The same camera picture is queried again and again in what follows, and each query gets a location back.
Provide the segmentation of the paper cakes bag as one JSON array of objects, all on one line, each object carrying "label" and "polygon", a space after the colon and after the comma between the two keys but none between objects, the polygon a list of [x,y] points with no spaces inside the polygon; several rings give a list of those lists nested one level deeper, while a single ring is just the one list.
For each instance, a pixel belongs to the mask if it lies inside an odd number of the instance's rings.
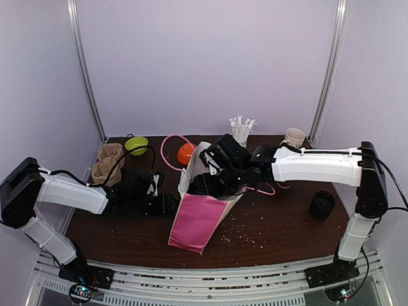
[{"label": "paper cakes bag", "polygon": [[[202,163],[200,153],[206,150],[224,173],[236,184],[232,196],[207,196],[188,194],[193,178],[209,173]],[[170,230],[168,245],[201,254],[214,231],[247,192],[259,191],[262,183],[271,184],[271,163],[274,151],[268,146],[259,146],[253,153],[226,134],[214,143],[200,142],[191,156],[189,164],[181,168],[178,192],[180,202]]]}]

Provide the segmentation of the cardboard cup carrier stack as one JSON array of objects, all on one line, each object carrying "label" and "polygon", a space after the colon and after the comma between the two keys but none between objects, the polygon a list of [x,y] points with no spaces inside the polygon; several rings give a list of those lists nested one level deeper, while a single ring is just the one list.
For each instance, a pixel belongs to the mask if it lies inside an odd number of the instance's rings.
[{"label": "cardboard cup carrier stack", "polygon": [[[119,143],[104,144],[98,152],[98,162],[93,166],[92,179],[95,184],[102,184],[114,164],[124,155],[123,146]],[[121,169],[124,166],[124,159],[115,167],[106,186],[113,186],[121,181]]]}]

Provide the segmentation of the stack of brown paper cups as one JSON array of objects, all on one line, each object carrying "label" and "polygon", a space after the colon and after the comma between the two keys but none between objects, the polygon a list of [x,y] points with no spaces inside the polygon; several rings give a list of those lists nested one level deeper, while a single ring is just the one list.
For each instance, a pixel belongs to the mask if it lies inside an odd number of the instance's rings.
[{"label": "stack of brown paper cups", "polygon": [[277,182],[276,185],[277,185],[278,187],[280,187],[281,189],[290,189],[290,188],[291,188],[290,185],[283,184],[282,182]]}]

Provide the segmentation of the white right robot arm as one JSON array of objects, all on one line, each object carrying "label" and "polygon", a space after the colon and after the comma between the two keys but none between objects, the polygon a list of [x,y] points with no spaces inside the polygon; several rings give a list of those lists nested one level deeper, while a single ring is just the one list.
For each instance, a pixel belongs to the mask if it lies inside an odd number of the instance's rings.
[{"label": "white right robot arm", "polygon": [[261,145],[254,152],[225,134],[198,154],[208,170],[191,179],[191,194],[233,196],[246,187],[260,183],[312,181],[344,184],[356,188],[354,214],[340,239],[334,259],[328,265],[305,271],[310,286],[344,281],[360,274],[356,260],[374,229],[388,209],[386,179],[374,145],[342,150],[296,149]]}]

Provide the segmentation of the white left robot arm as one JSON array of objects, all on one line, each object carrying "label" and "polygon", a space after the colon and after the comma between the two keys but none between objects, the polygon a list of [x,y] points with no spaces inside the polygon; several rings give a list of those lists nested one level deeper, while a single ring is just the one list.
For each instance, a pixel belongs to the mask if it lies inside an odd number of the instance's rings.
[{"label": "white left robot arm", "polygon": [[164,174],[133,170],[112,186],[86,183],[66,170],[42,168],[35,158],[23,160],[1,182],[1,224],[22,231],[54,259],[63,276],[80,284],[99,283],[78,244],[56,231],[37,208],[51,203],[104,217],[171,215],[178,209],[172,194],[162,193]]}]

